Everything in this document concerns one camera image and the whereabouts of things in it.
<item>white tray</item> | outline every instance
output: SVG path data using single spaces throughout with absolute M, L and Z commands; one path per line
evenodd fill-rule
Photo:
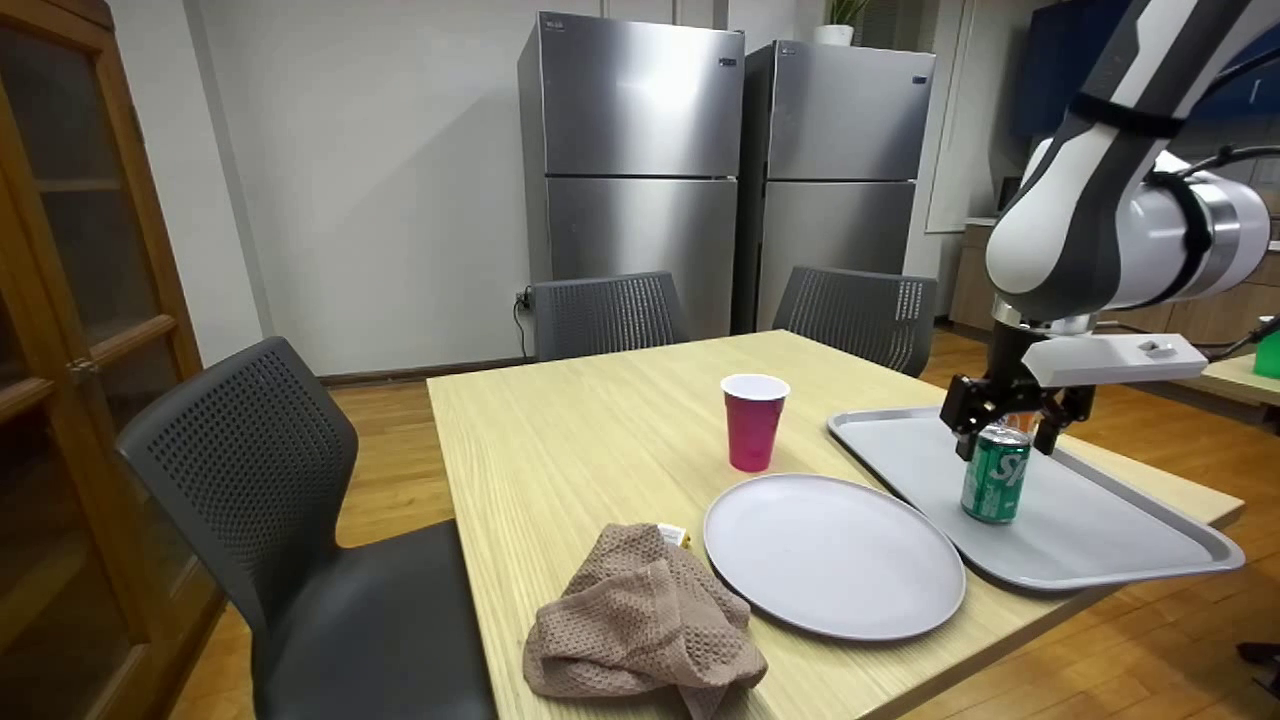
M 931 526 L 952 534 L 969 562 L 1029 593 L 1233 570 L 1243 562 L 1243 551 L 1223 532 L 1177 516 L 1067 450 L 1033 450 L 1018 511 L 1006 526 L 962 516 L 962 461 L 937 409 L 843 413 L 828 428 Z
M 703 516 L 724 583 L 758 612 L 835 641 L 905 641 L 962 602 L 969 570 L 896 494 L 828 475 L 755 475 Z

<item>gray tray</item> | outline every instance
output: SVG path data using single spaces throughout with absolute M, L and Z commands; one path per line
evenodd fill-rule
M 1128 580 L 1233 570 L 1240 543 L 1114 482 L 1100 466 L 1033 450 L 1018 511 L 1006 526 L 962 516 L 962 461 L 937 409 L 843 413 L 828 419 L 892 491 L 980 570 L 1029 593 L 1074 593 Z

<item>green bottle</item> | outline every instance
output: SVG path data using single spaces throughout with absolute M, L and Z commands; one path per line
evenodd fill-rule
M 1257 342 L 1250 376 L 1280 376 L 1280 329 Z

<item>chair backrest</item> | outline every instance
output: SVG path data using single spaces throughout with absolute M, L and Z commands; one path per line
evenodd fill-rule
M 278 336 L 165 392 L 117 449 L 253 633 L 335 555 L 354 431 Z
M 920 376 L 928 364 L 931 314 L 937 279 L 850 266 L 790 266 L 775 309 L 775 329 Z
M 535 279 L 529 298 L 535 358 L 682 339 L 671 272 Z

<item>refrigerator door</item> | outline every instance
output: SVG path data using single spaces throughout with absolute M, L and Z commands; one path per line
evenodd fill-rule
M 775 45 L 769 177 L 910 180 L 928 112 L 928 51 Z
M 797 263 L 905 272 L 910 185 L 769 185 L 755 329 L 772 329 Z
M 732 180 L 548 180 L 551 274 L 671 272 L 692 336 L 727 330 Z
M 743 34 L 541 15 L 542 170 L 737 177 Z

